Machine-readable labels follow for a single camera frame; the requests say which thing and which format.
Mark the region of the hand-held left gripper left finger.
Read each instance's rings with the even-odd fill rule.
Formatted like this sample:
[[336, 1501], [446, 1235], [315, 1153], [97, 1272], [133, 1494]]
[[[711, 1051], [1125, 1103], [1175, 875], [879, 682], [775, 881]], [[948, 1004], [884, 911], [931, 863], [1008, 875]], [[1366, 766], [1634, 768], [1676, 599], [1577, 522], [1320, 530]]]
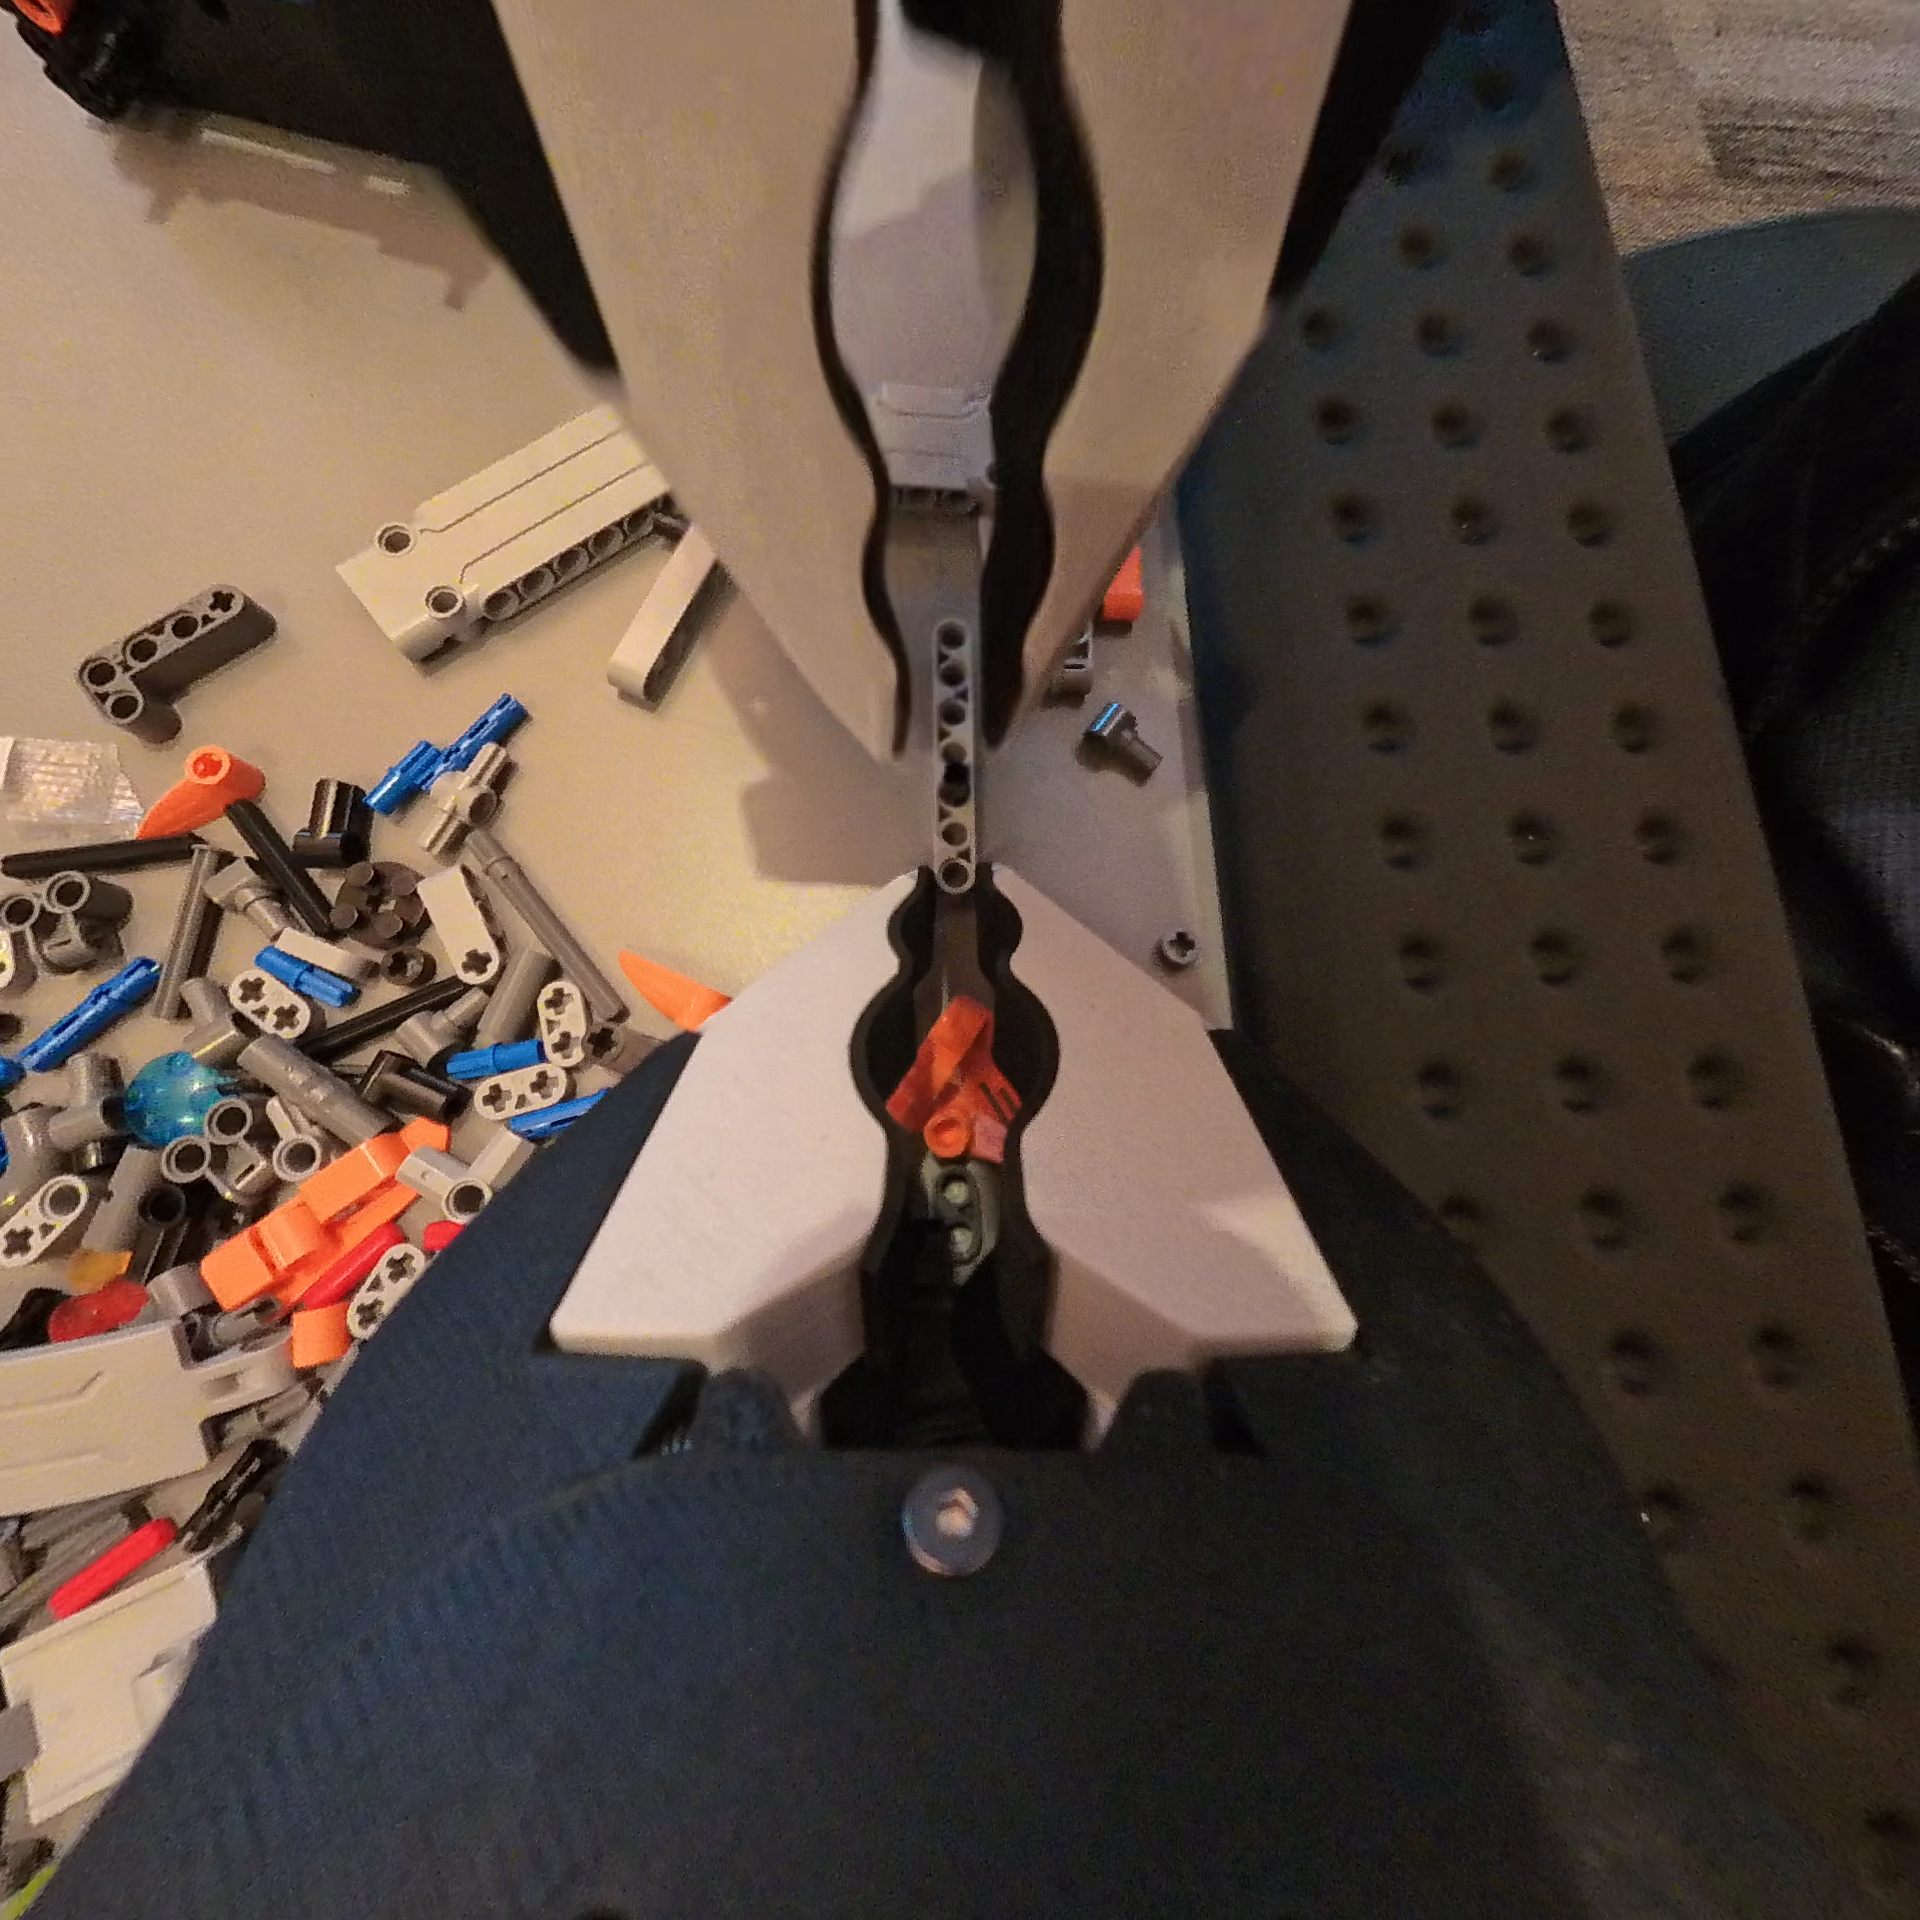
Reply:
[[568, 1353], [703, 1368], [847, 1368], [889, 1143], [852, 1072], [899, 973], [897, 875], [694, 1035], [548, 1333]]

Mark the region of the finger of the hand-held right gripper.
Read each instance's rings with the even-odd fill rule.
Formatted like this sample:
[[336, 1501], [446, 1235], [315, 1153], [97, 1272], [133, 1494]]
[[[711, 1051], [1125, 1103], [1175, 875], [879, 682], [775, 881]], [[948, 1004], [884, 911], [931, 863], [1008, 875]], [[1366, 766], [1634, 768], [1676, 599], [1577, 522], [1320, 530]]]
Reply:
[[829, 716], [897, 756], [891, 488], [829, 273], [875, 6], [491, 10], [637, 443]]
[[1350, 3], [1010, 3], [1034, 261], [1000, 367], [1000, 714], [1255, 344]]

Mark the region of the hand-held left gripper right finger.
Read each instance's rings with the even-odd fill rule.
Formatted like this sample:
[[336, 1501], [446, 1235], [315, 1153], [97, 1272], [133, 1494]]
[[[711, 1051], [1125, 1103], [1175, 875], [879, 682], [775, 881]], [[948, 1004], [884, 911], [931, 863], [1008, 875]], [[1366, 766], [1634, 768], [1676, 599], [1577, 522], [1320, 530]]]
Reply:
[[1063, 1368], [1206, 1368], [1339, 1351], [1356, 1313], [1206, 1021], [1046, 893], [1000, 869], [1011, 978], [1057, 1065], [1019, 1130], [1054, 1255], [1043, 1343]]

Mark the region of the orange gear frame assembly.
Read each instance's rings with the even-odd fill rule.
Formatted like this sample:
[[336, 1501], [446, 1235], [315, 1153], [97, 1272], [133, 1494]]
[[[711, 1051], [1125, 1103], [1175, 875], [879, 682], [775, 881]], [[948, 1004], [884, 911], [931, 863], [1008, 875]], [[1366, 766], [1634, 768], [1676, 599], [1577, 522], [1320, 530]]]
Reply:
[[615, 358], [487, 1], [5, 1], [43, 77], [102, 122], [168, 110], [438, 173], [587, 369]]

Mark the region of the thin grey perforated beam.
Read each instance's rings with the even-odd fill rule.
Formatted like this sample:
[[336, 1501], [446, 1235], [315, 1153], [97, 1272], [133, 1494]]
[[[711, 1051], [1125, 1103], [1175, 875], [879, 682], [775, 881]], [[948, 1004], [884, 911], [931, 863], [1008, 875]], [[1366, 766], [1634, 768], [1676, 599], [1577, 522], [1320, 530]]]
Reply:
[[931, 509], [918, 525], [918, 663], [930, 782], [930, 871], [948, 900], [971, 893], [979, 863], [979, 572], [971, 503]]

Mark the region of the small orange wedge piece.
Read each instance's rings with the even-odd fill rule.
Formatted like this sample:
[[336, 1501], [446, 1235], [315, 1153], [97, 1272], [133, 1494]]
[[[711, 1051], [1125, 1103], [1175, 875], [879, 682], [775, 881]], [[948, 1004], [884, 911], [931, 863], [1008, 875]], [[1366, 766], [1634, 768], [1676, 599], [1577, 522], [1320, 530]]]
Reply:
[[732, 1004], [730, 993], [631, 947], [619, 947], [615, 962], [634, 993], [680, 1032], [698, 1032]]

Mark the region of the black studded panel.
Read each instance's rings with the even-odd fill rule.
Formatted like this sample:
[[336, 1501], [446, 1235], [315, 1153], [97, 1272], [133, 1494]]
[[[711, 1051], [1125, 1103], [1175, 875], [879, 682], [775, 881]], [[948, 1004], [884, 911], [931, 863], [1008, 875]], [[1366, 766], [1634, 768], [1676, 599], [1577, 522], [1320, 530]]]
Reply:
[[1454, 3], [1178, 488], [1240, 1024], [1604, 1433], [1915, 1916], [1915, 1445], [1549, 3]]

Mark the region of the small black grey connector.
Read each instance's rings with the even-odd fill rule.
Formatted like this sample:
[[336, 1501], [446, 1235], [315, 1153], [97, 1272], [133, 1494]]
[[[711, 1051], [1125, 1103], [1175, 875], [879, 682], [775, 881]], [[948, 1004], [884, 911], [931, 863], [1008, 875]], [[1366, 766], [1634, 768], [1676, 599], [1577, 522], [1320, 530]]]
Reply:
[[1133, 708], [1120, 699], [1104, 701], [1083, 723], [1075, 750], [1088, 766], [1121, 774], [1135, 785], [1149, 782], [1164, 753], [1141, 732]]

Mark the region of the pile of small building parts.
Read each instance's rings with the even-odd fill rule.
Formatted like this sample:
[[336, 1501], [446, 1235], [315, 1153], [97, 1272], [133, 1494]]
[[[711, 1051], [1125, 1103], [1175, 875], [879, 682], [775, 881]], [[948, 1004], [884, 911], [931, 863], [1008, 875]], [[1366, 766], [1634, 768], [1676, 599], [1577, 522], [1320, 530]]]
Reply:
[[502, 694], [281, 861], [217, 745], [144, 822], [4, 860], [4, 1916], [117, 1787], [361, 1346], [656, 1050], [460, 863]]

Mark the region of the dark grey angled beam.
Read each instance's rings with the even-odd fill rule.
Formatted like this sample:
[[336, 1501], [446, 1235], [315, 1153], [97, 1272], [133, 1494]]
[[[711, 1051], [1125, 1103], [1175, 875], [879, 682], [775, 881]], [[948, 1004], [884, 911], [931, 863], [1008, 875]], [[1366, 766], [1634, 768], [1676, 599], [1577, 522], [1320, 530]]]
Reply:
[[179, 736], [179, 699], [276, 630], [276, 613], [252, 593], [213, 583], [85, 653], [73, 682], [110, 727], [163, 747]]

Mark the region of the person's leg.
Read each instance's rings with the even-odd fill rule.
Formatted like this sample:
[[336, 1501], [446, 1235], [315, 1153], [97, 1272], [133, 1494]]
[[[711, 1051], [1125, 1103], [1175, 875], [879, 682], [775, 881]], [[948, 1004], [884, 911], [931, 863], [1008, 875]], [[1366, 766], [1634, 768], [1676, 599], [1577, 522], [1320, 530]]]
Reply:
[[1915, 210], [1708, 231], [1631, 290], [1860, 1205], [1915, 1241]]

